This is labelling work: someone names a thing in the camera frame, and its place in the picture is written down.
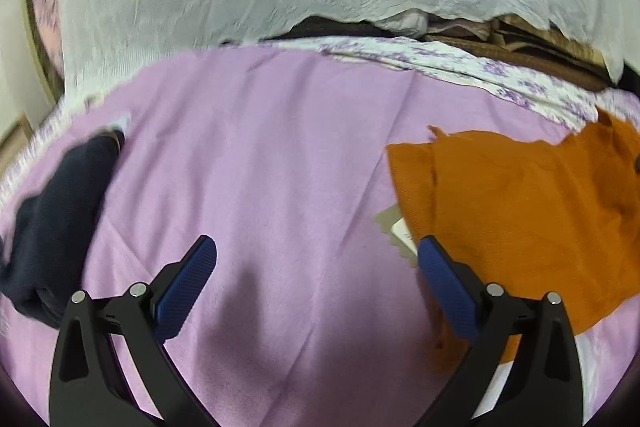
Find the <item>blue gripper pad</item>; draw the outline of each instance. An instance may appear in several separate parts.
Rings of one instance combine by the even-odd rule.
[[[216,244],[204,237],[156,303],[154,336],[159,343],[180,333],[200,292],[216,267]]]
[[[420,241],[418,266],[456,336],[473,344],[480,334],[476,302],[431,237]]]

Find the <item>folded clothes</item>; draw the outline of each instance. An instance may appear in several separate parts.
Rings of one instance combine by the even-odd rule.
[[[100,206],[124,144],[120,130],[68,151],[43,192],[18,210],[0,293],[23,315],[58,328],[94,237]]]
[[[388,146],[416,243],[435,235],[512,295],[558,292],[576,335],[640,293],[640,136],[630,124],[601,113],[558,146],[432,130],[432,143]],[[444,327],[435,360],[448,369],[464,349]]]
[[[564,53],[571,55],[584,64],[591,64],[592,66],[606,70],[606,64],[602,53],[586,44],[582,44],[581,42],[573,39],[568,39],[557,29],[551,28],[548,30],[540,30],[526,22],[522,17],[513,14],[495,18],[492,21],[492,27],[494,28],[494,31],[517,28],[525,34],[543,39],[543,41],[548,42],[549,45],[558,50],[564,51]]]
[[[609,72],[604,63],[598,63],[598,55],[589,47],[575,41],[565,39],[556,30],[545,32],[537,30],[537,33],[527,31],[518,26],[511,26],[495,19],[492,22],[494,29],[491,33],[491,42],[510,52],[543,57],[547,60],[565,64],[578,71],[584,70],[609,83]]]

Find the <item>wall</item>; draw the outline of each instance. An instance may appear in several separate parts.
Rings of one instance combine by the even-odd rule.
[[[23,1],[0,0],[0,136],[21,113],[36,128],[52,109],[31,57]]]

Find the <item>bed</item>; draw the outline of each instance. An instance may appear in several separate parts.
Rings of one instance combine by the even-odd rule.
[[[411,425],[446,381],[424,363],[431,325],[414,272],[374,220],[395,203],[386,144],[426,141],[428,125],[557,144],[597,107],[640,128],[629,93],[586,92],[441,42],[327,37],[169,51],[144,57],[131,82],[110,71],[97,89],[81,89],[80,99],[93,98],[82,111],[69,102],[73,118],[59,108],[2,181],[0,233],[10,241],[17,205],[66,149],[129,115],[83,287],[116,295],[177,260],[194,234],[215,237],[229,257],[167,350],[223,425]],[[636,297],[577,338],[588,425],[638,418],[628,397],[640,339],[627,328],[639,317]],[[17,387],[47,418],[42,366],[55,336],[2,300],[0,397],[15,410],[24,410]],[[118,351],[153,412],[126,347]],[[506,370],[479,412],[495,403]]]

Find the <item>metal screw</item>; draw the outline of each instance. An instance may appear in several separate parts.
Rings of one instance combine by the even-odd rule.
[[[142,297],[146,293],[146,284],[143,282],[136,282],[131,288],[129,293],[134,297]]]
[[[499,284],[492,282],[486,286],[486,292],[492,297],[500,297],[504,295],[504,288]]]
[[[551,304],[559,304],[562,302],[562,297],[559,293],[549,292],[546,294],[546,300],[548,300]]]
[[[73,295],[71,295],[71,302],[73,302],[73,304],[79,304],[84,301],[85,297],[86,293],[84,293],[82,290],[78,290]]]

